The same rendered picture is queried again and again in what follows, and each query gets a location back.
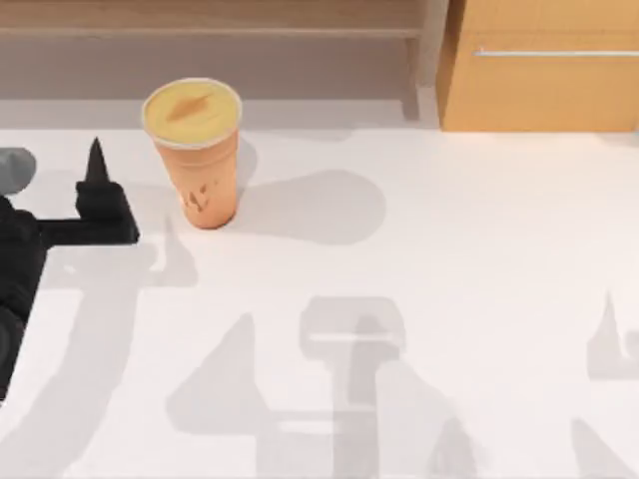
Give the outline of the orange cup with yellow lid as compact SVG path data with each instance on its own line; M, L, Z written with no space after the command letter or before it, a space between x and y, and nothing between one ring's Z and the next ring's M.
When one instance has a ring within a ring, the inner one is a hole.
M218 229L238 207L237 156L243 103L230 85L182 78L145 100L141 120L189 223Z

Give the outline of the open wooden shelf unit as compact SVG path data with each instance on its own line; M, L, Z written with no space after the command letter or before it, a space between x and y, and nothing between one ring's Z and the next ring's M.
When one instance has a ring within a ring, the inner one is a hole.
M450 0L0 0L0 35L219 35L399 39L418 119Z

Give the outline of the wooden cupboard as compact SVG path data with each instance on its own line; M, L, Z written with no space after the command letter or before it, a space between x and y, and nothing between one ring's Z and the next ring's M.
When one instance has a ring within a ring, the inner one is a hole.
M450 0L443 43L465 33L639 34L639 0Z

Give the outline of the wooden cupboard door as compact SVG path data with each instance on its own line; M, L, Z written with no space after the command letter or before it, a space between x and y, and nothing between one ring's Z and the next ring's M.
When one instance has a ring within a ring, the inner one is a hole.
M630 132L639 127L639 58L486 58L486 50L639 50L639 34L465 33L437 73L450 132Z

